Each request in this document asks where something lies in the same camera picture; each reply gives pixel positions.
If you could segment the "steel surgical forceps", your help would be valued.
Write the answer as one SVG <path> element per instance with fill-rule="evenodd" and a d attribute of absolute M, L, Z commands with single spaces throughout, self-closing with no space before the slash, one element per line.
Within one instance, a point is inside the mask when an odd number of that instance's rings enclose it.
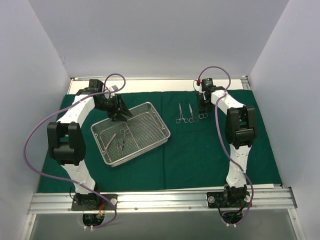
<path fill-rule="evenodd" d="M 207 117 L 208 117 L 208 114 L 207 114 L 206 112 L 200 113 L 200 114 L 198 115 L 198 118 L 199 118 L 200 120 L 206 119 Z"/>

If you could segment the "steel surgical scissors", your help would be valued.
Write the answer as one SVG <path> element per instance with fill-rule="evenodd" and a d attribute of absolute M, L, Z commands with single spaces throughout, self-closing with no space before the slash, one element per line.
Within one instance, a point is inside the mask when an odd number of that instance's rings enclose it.
<path fill-rule="evenodd" d="M 179 106 L 179 118 L 177 118 L 175 120 L 175 122 L 177 124 L 180 124 L 180 123 L 185 123 L 186 124 L 186 123 L 188 123 L 189 120 L 183 116 L 183 111 L 182 111 L 181 104 L 179 103 L 178 106 Z"/>

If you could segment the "steel wire mesh tray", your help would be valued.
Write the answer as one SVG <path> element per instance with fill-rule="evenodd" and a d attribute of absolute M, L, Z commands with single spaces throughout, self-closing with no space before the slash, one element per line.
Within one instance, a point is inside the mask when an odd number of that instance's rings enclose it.
<path fill-rule="evenodd" d="M 102 159 L 110 167 L 124 164 L 159 147 L 171 136 L 169 128 L 151 102 L 132 107 L 130 112 L 133 116 L 128 117 L 126 122 L 116 122 L 106 118 L 91 126 L 91 132 Z M 130 130 L 126 136 L 124 148 L 122 148 L 121 129 Z M 108 141 L 115 133 L 117 137 L 105 151 Z"/>

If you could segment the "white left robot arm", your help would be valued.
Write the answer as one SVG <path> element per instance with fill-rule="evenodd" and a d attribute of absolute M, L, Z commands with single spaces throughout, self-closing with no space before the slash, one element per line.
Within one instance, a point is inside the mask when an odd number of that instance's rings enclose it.
<path fill-rule="evenodd" d="M 106 112 L 113 122 L 126 122 L 132 117 L 119 91 L 115 85 L 105 87 L 98 79 L 90 80 L 88 87 L 76 93 L 62 117 L 47 125 L 50 157 L 67 172 L 75 193 L 83 197 L 83 204 L 90 210 L 100 206 L 101 197 L 95 193 L 97 184 L 85 163 L 87 147 L 82 125 L 92 110 Z"/>

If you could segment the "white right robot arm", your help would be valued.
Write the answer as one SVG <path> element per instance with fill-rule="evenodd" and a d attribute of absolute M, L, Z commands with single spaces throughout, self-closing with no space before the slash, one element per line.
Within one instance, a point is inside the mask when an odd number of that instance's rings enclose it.
<path fill-rule="evenodd" d="M 196 81 L 196 94 L 200 119 L 208 113 L 221 110 L 225 116 L 225 139 L 230 146 L 229 170 L 226 177 L 226 186 L 222 193 L 223 203 L 234 206 L 249 196 L 247 193 L 246 169 L 249 152 L 257 137 L 257 118 L 254 107 L 247 107 L 234 99 L 222 86 L 216 86 L 211 78 Z"/>

